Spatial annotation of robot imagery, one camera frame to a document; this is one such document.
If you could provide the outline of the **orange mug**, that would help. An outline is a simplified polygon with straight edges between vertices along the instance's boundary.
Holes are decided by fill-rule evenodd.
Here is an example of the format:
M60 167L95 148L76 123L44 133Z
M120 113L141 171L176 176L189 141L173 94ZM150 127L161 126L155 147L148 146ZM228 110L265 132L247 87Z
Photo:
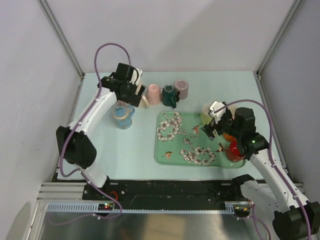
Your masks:
M236 141L237 139L229 134L223 133L223 137L228 142Z

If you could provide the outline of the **red mug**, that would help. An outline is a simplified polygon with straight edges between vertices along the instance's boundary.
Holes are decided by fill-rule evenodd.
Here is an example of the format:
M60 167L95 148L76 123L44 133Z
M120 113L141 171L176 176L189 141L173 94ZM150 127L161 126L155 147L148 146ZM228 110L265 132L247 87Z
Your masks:
M237 140L234 140L230 143L225 153L226 153L227 159L233 163L237 163L240 160L243 160L245 158L245 156L242 155L238 149Z

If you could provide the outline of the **cream floral mug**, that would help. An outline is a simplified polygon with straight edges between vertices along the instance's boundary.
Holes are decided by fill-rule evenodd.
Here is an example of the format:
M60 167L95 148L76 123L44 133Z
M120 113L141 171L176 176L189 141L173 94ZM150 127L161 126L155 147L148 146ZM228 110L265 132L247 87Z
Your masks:
M143 108L149 108L150 107L150 103L149 103L149 101L148 101L148 99L147 99L147 97L145 95L143 95L141 97L139 107L143 107Z

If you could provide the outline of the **light green mug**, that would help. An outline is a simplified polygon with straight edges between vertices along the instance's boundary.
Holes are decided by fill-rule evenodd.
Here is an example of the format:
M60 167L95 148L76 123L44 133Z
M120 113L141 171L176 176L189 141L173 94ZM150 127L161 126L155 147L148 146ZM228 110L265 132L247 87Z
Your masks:
M209 115L209 109L210 109L210 106L212 104L211 103L206 103L203 105L202 107L202 110L201 110L201 113L200 113L200 120L201 120L201 123L203 125L207 125L211 122L211 120L213 119L210 115Z

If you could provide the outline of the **yellow mug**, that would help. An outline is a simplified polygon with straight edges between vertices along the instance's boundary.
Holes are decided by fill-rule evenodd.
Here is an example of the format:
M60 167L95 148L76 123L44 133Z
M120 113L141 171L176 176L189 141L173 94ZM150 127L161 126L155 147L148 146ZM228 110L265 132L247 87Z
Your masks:
M236 112L236 109L238 108L238 106L233 104L233 105L228 106L227 108L230 110L232 118L234 119L235 112Z

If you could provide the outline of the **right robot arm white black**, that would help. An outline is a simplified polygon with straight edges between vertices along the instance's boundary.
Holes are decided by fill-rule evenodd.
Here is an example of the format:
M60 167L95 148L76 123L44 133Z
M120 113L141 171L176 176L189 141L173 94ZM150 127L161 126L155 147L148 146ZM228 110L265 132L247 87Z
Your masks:
M260 189L248 174L233 179L232 197L244 198L264 207L273 215L272 226L281 240L300 240L316 235L320 230L320 204L310 200L298 189L274 158L271 142L257 132L256 118L251 108L239 107L234 113L222 102L215 101L207 109L212 118L202 130L213 140L215 134L226 133L236 139L241 156L263 176L270 192Z

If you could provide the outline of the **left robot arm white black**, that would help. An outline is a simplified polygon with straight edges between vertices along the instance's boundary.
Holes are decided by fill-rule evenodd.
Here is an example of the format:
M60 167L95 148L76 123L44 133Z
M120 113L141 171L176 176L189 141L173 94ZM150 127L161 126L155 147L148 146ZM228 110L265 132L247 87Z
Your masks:
M110 196L111 187L105 184L107 175L98 165L97 150L90 135L117 101L134 107L140 105L146 88L141 83L142 75L141 69L119 63L116 71L99 80L93 98L82 113L67 127L59 126L56 130L61 161L77 166L85 179L95 185L93 193L101 200Z

